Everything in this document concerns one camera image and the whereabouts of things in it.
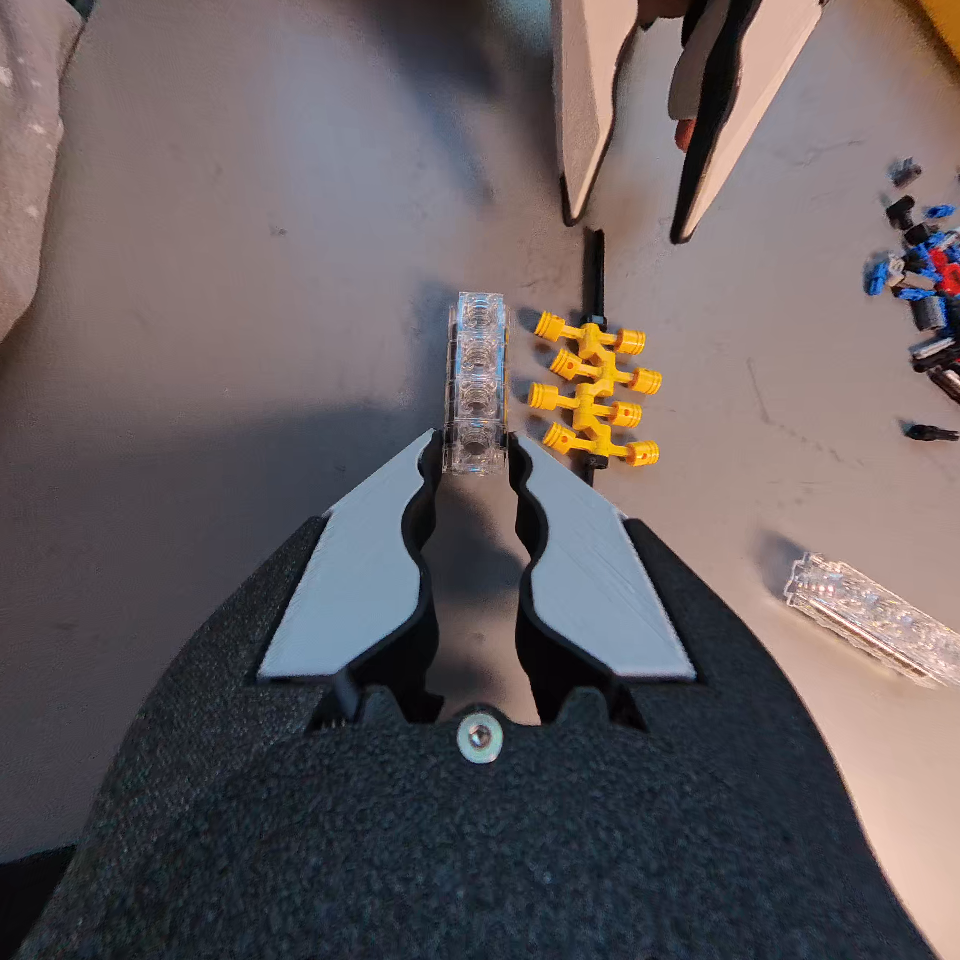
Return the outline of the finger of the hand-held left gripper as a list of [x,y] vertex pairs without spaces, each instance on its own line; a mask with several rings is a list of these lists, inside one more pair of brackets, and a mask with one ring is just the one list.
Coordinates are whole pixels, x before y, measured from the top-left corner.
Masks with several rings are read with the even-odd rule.
[[691,2],[681,44],[709,37],[702,99],[671,226],[685,244],[725,185],[819,23],[821,1]]
[[637,1],[553,1],[551,39],[563,222],[583,218],[616,117],[619,68],[640,24]]

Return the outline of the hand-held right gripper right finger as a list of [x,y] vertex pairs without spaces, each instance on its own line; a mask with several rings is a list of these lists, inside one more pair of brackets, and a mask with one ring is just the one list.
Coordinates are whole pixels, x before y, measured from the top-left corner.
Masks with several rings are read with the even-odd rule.
[[641,727],[631,687],[692,683],[697,672],[627,516],[519,434],[509,438],[515,531],[530,555],[515,645],[544,726],[575,690],[597,691],[611,722]]

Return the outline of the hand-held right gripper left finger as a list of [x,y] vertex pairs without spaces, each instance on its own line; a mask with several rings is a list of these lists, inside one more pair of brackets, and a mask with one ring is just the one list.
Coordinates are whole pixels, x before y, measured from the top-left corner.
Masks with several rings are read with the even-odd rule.
[[318,540],[257,667],[259,683],[330,686],[318,716],[355,722],[368,689],[435,722],[439,625],[423,548],[436,527],[443,436],[424,432],[322,515]]

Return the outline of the yellow piston crankshaft assembly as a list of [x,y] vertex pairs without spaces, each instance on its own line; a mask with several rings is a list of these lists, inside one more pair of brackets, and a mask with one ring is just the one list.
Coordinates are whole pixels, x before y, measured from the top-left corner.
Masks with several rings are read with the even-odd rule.
[[642,404],[616,398],[618,387],[643,397],[653,397],[662,388],[664,377],[653,369],[619,367],[620,357],[638,356],[646,347],[646,334],[621,328],[612,331],[605,312],[606,242],[601,230],[584,232],[582,305],[579,325],[555,313],[541,313],[534,335],[548,343],[560,344],[549,370],[557,378],[574,383],[573,393],[535,382],[527,395],[534,411],[570,414],[570,426],[553,423],[543,439],[544,446],[575,458],[583,482],[594,486],[595,476],[613,460],[640,469],[660,461],[662,451],[654,440],[618,443],[617,429],[635,429],[643,417]]

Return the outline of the clear plastic engine block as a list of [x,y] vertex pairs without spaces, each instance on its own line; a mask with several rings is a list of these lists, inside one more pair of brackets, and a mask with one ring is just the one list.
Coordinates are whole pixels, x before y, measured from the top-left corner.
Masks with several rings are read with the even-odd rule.
[[462,292],[448,322],[442,470],[492,475],[508,453],[510,311],[503,294]]
[[959,686],[959,635],[843,561],[805,553],[786,604],[923,686]]

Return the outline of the yellow storage bin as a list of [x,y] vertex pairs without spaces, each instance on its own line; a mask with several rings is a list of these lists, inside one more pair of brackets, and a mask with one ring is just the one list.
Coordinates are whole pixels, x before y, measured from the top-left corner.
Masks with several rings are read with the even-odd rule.
[[910,1],[938,38],[959,56],[959,1]]

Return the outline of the pile of mixed coloured connectors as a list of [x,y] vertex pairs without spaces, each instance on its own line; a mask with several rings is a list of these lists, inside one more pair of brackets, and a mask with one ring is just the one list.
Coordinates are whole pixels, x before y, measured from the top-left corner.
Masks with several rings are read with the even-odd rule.
[[949,225],[957,208],[941,204],[916,210],[904,194],[885,209],[899,248],[874,256],[863,288],[906,304],[926,339],[910,347],[913,371],[959,403],[959,233]]

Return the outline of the grey patterned sweatshirt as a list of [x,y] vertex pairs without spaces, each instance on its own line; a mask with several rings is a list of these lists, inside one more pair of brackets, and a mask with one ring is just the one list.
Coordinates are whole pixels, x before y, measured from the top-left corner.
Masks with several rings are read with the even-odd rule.
[[61,80],[85,25],[67,1],[1,3],[1,337],[37,293],[64,136]]

